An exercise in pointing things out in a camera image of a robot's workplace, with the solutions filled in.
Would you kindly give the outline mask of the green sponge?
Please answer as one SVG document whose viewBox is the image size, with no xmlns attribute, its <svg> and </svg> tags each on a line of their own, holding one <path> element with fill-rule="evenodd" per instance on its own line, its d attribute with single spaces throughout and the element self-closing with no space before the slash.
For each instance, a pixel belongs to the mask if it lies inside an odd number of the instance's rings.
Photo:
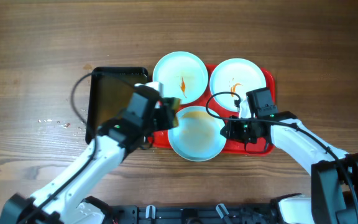
<svg viewBox="0 0 358 224">
<path fill-rule="evenodd" d="M 170 110 L 178 111 L 181 105 L 181 99 L 180 98 L 166 98 L 167 106 Z"/>
</svg>

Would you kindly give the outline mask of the light blue plate bottom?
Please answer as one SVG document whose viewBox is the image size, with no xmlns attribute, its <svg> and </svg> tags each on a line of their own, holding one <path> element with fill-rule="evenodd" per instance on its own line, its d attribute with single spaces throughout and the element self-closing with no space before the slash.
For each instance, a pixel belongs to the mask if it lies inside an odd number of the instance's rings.
<svg viewBox="0 0 358 224">
<path fill-rule="evenodd" d="M 178 126 L 168 130 L 171 148 L 182 158 L 202 162 L 216 157 L 226 144 L 220 134 L 224 121 L 204 106 L 189 106 L 176 113 Z"/>
</svg>

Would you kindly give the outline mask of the light blue plate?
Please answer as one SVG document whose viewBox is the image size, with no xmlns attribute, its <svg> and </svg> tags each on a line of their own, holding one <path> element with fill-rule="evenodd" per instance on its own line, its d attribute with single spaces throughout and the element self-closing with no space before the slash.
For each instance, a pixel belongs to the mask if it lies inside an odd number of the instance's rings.
<svg viewBox="0 0 358 224">
<path fill-rule="evenodd" d="M 231 58 L 221 62 L 209 79 L 212 95 L 229 91 L 244 98 L 248 91 L 266 86 L 262 70 L 255 63 L 243 58 Z"/>
<path fill-rule="evenodd" d="M 206 90 L 209 75 L 206 65 L 196 55 L 176 51 L 163 56 L 156 64 L 152 80 L 163 85 L 164 98 L 179 98 L 181 104 L 198 100 Z"/>
<path fill-rule="evenodd" d="M 182 158 L 202 162 L 216 157 L 226 144 L 220 134 L 224 121 L 204 106 L 189 106 L 176 113 L 178 126 L 168 130 L 171 148 Z"/>
</svg>

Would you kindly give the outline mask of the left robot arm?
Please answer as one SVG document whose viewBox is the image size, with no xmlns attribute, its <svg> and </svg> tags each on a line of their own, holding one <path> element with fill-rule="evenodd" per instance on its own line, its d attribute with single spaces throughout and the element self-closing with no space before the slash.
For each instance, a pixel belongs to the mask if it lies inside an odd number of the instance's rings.
<svg viewBox="0 0 358 224">
<path fill-rule="evenodd" d="M 3 206 L 0 223 L 65 223 L 90 190 L 115 169 L 147 136 L 178 125 L 178 98 L 164 98 L 147 85 L 134 87 L 122 115 L 100 125 L 83 153 L 58 177 L 29 198 L 13 195 Z"/>
</svg>

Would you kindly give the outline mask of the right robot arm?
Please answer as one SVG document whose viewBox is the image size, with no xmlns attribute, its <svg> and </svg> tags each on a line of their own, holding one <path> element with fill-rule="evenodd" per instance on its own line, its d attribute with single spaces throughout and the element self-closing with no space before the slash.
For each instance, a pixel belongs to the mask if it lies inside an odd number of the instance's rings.
<svg viewBox="0 0 358 224">
<path fill-rule="evenodd" d="M 295 197 L 278 204 L 285 223 L 358 223 L 358 153 L 328 144 L 289 111 L 259 118 L 230 116 L 220 133 L 244 144 L 264 138 L 309 173 L 311 197 L 306 204 Z"/>
</svg>

